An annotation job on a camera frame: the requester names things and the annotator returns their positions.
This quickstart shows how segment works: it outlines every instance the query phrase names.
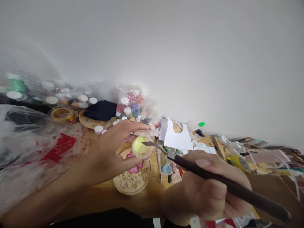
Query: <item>green cap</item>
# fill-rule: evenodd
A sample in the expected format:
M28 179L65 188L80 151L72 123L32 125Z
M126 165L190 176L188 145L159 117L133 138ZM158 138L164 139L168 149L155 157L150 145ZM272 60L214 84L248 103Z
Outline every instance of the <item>green cap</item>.
M200 123L199 123L199 127L203 127L203 126L205 126L205 125L206 125L205 122L200 122Z

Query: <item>transparent container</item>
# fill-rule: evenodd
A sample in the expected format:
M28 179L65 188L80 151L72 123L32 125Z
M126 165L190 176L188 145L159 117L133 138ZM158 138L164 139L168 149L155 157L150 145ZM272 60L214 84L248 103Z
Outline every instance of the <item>transparent container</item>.
M159 135L159 131L140 130L134 132L138 137L132 143L132 151L135 157L147 158L153 152L154 147L146 146L142 142L152 142L155 136Z

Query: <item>wooden board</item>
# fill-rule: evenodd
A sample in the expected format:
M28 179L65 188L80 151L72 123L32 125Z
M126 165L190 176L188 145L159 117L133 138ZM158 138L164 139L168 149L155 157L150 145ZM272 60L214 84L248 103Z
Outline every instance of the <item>wooden board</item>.
M128 148L120 153L123 158L132 153ZM147 159L143 162L142 168L136 166L113 178L116 189L124 195L135 195L140 193L149 183L151 177L151 162Z

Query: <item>cable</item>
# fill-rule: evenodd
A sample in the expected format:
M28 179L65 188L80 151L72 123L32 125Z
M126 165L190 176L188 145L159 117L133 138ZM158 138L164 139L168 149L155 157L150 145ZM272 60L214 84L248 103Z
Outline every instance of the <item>cable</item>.
M296 192L297 192L297 198L298 198L298 200L300 201L300 192L299 192L298 181L297 181L296 177L291 173L291 170L289 169L289 165L288 165L286 162L284 162L282 159L280 159L280 158L279 158L275 153L273 153L271 150L268 150L268 149L265 149L264 147L260 147L260 146L256 146L256 145L253 145L253 146L259 147L259 148L262 148L262 149L264 149L264 150L269 151L270 153L272 153L277 159L279 159L279 160L286 166L287 170L289 171L289 173L290 173L290 175L291 175L291 177L292 177L292 179L293 179L293 181L294 181L294 183L295 183L295 188L296 188Z
M248 149L247 147L245 147L245 146L244 146L244 148L245 148L246 150L248 150L248 152L249 152L249 154L250 154L250 157L251 157L251 159L252 159L254 165L256 166L257 172L258 172L259 174L262 174L262 175L263 175L263 173L259 170L258 166L256 165L256 162L254 161L253 156L252 156L251 152L249 151L249 149Z

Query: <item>white bottle cap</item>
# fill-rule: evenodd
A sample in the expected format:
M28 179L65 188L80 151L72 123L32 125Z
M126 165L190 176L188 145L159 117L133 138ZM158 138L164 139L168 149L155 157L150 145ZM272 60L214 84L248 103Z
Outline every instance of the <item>white bottle cap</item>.
M70 93L67 93L67 94L66 94L66 97L67 97L68 99L71 99L71 98L72 98L72 96L70 95Z
M9 92L6 93L6 96L8 98L17 100L17 99L20 99L22 97L22 93L17 92L17 91L9 91Z
M130 114L132 113L132 110L131 110L131 108L126 107L126 108L124 109L124 112L125 112L125 114L130 115Z
M42 86L46 89L46 90L54 90L55 86L52 82L44 82L42 84Z
M95 134L97 134L97 135L101 135L103 130L104 130L103 126L96 126L94 128Z
M82 101L82 102L86 102L88 101L88 97L86 95L79 95L78 100Z
M55 97L57 97L58 100L65 100L67 98L64 93L58 93Z
M122 97L120 99L120 102L123 104L123 105L128 105L129 104L129 99L126 98L126 97Z
M8 79L20 80L20 76L16 74L9 73L7 75Z
M57 104L58 103L58 99L56 97L53 96L49 96L45 99L45 101L51 105Z
M87 108L89 106L88 103L79 103L80 108Z
M96 104L97 103L97 99L96 98L89 98L89 102L91 104Z

